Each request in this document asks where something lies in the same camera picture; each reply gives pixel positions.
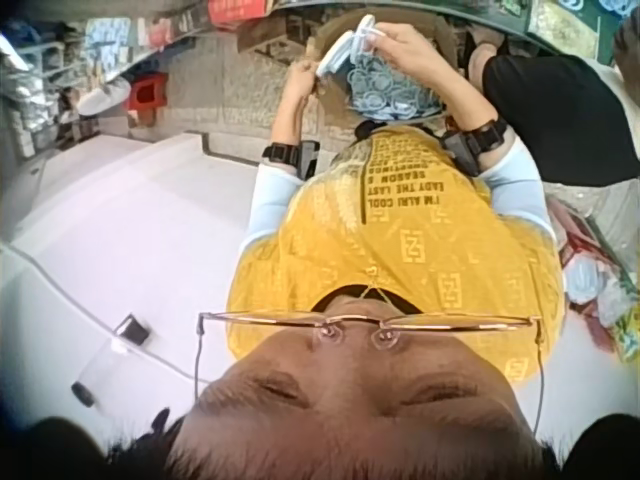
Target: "smartwatch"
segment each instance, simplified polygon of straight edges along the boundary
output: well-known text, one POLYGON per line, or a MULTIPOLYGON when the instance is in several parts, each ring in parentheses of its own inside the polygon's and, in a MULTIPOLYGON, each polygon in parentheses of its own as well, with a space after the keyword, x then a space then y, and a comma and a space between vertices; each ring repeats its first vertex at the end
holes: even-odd
POLYGON ((300 147, 298 145, 287 145, 286 143, 272 143, 264 149, 262 158, 266 158, 270 163, 291 165, 298 171, 300 166, 300 147))
POLYGON ((507 122, 504 118, 491 120, 470 132, 448 132, 441 139, 442 148, 453 153, 453 163, 465 175, 480 175, 478 157, 504 143, 507 122))

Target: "hair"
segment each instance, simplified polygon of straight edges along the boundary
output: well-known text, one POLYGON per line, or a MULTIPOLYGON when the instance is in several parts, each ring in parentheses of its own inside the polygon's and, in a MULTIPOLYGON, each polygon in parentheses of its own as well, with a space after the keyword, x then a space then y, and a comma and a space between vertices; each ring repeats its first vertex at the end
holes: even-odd
MULTIPOLYGON (((241 472, 230 471, 225 465, 211 468, 208 464, 198 464, 171 455, 182 419, 166 429, 168 416, 169 410, 163 410, 153 421, 149 433, 128 445, 114 445, 106 456, 82 429, 71 422, 59 418, 44 420, 15 438, 12 447, 3 447, 0 455, 3 478, 248 480, 241 472), (14 467, 13 476, 6 477, 4 472, 10 468, 8 465, 14 467)), ((519 461, 514 465, 504 459, 504 462, 491 461, 482 467, 461 466, 447 480, 634 478, 640 471, 640 420, 629 415, 610 415, 598 420, 581 435, 562 467, 550 446, 543 444, 541 450, 542 456, 537 462, 519 461)), ((353 465, 345 470, 343 478, 380 478, 365 465, 353 465)), ((310 478, 312 473, 302 475, 301 480, 310 478)), ((253 480, 275 478, 269 470, 265 470, 253 480)), ((385 478, 442 480, 437 474, 419 470, 398 470, 385 478)))

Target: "red box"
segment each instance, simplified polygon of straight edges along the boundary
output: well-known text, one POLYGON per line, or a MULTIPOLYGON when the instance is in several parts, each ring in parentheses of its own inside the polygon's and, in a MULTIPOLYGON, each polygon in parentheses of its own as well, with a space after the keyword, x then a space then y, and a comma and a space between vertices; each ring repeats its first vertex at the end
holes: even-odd
POLYGON ((209 0, 209 18, 214 25, 261 18, 269 13, 269 0, 209 0))

